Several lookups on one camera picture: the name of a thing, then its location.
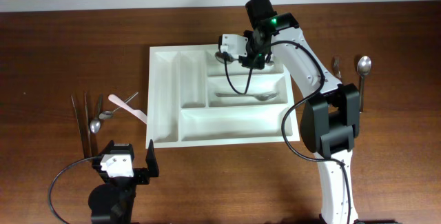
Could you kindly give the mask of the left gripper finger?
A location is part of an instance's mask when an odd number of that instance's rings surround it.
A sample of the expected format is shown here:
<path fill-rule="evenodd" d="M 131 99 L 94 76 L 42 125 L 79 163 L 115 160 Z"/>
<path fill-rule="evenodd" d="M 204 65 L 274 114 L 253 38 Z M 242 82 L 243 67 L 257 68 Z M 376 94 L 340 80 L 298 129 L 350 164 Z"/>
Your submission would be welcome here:
<path fill-rule="evenodd" d="M 149 177 L 159 177 L 159 167 L 156 160 L 156 155 L 154 152 L 154 142 L 150 139 L 147 148 L 147 155 L 145 158 L 147 164 L 148 176 Z"/>
<path fill-rule="evenodd" d="M 104 148 L 103 148 L 103 150 L 101 151 L 101 154 L 102 155 L 105 155 L 105 154 L 110 154 L 111 153 L 111 151 L 112 151 L 112 149 L 113 149 L 113 147 L 114 147 L 114 141 L 113 140 L 111 140 Z"/>

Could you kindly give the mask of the steel tablespoon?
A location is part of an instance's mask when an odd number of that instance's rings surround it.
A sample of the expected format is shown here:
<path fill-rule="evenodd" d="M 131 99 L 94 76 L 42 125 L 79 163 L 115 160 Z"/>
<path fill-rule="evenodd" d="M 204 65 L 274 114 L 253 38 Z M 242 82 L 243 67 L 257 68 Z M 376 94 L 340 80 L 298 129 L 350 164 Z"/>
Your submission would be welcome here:
<path fill-rule="evenodd" d="M 222 52 L 215 52 L 214 56 L 215 56 L 216 60 L 219 61 L 220 63 L 230 64 L 234 61 L 238 61 L 238 59 L 235 59 L 228 54 L 225 55 Z M 265 57 L 264 62 L 265 62 L 265 65 L 268 65 L 268 66 L 275 65 L 275 62 L 272 60 L 272 54 L 268 54 Z"/>
<path fill-rule="evenodd" d="M 356 72 L 359 75 L 360 112 L 364 110 L 365 78 L 371 71 L 371 59 L 368 56 L 360 57 L 356 64 Z"/>

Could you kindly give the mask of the steel fork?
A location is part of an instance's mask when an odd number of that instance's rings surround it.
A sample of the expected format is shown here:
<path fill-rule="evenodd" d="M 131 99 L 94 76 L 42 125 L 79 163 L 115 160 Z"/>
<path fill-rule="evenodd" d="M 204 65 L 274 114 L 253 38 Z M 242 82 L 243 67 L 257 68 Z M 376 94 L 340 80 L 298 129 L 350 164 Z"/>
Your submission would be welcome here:
<path fill-rule="evenodd" d="M 268 101 L 270 99 L 277 97 L 278 94 L 276 92 L 270 92 L 266 94 L 230 94 L 230 93 L 217 92 L 215 95 L 217 97 L 252 97 L 258 101 Z"/>
<path fill-rule="evenodd" d="M 333 67 L 333 73 L 334 76 L 336 78 L 338 78 L 339 80 L 342 80 L 342 75 L 341 75 L 341 71 L 340 71 L 340 64 L 339 64 L 340 60 L 338 57 L 334 57 L 332 59 L 332 67 Z"/>

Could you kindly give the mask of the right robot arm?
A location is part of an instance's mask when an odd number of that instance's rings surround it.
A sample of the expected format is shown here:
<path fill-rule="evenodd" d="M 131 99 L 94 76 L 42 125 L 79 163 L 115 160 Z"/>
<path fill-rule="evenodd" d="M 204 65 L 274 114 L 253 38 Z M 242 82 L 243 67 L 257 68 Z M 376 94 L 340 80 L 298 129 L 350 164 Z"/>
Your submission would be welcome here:
<path fill-rule="evenodd" d="M 244 32 L 245 53 L 238 61 L 250 70 L 262 70 L 270 56 L 288 69 L 302 99 L 284 114 L 304 107 L 299 132 L 317 163 L 322 188 L 323 223 L 358 223 L 352 199 L 351 158 L 359 135 L 360 93 L 354 84 L 343 84 L 326 71 L 309 44 L 299 23 L 290 13 L 278 14 L 270 0 L 249 0 L 245 9 L 252 25 Z"/>

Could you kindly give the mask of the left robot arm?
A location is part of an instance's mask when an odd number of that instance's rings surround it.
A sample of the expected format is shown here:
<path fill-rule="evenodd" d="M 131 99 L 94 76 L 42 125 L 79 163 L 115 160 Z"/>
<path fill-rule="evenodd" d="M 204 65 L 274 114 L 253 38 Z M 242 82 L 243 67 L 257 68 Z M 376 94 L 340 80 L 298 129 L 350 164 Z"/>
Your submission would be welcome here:
<path fill-rule="evenodd" d="M 136 187 L 148 185 L 151 178 L 159 177 L 153 141 L 147 146 L 147 166 L 134 168 L 133 161 L 133 146 L 113 141 L 92 159 L 92 168 L 103 180 L 103 184 L 94 188 L 88 199 L 93 223 L 132 222 Z"/>

